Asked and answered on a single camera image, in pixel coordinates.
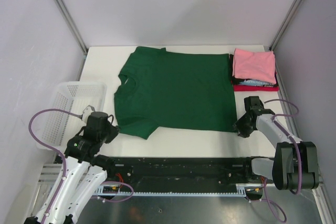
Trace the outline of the green t shirt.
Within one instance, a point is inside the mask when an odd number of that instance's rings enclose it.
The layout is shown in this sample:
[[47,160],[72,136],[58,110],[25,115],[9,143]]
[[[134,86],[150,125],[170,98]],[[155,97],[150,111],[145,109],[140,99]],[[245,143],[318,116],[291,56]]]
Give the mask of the green t shirt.
[[236,102],[229,54],[138,47],[114,94],[120,132],[143,139],[159,127],[233,132]]

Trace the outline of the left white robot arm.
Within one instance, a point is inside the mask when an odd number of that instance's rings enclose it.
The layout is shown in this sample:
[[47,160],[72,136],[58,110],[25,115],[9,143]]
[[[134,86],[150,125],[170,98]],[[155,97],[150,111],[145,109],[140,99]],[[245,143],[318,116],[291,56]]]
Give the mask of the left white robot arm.
[[64,152],[41,141],[33,132],[32,124],[38,116],[30,119],[28,130],[41,146],[56,152],[62,167],[45,203],[25,223],[77,223],[85,205],[95,190],[115,178],[116,169],[112,159],[99,154],[103,144],[108,144],[119,134],[113,125],[114,116],[104,112],[69,115],[85,122],[80,131],[71,138]]

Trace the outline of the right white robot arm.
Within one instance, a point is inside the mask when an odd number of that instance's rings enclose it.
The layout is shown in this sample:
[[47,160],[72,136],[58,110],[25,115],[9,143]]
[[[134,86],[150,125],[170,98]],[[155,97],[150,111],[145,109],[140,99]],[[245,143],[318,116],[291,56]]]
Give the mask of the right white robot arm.
[[319,186],[317,147],[304,142],[282,125],[258,96],[244,98],[245,114],[236,121],[238,136],[248,138],[254,131],[262,133],[275,148],[274,158],[253,158],[242,169],[243,179],[254,183],[261,176],[270,179],[279,190],[299,194],[303,189]]

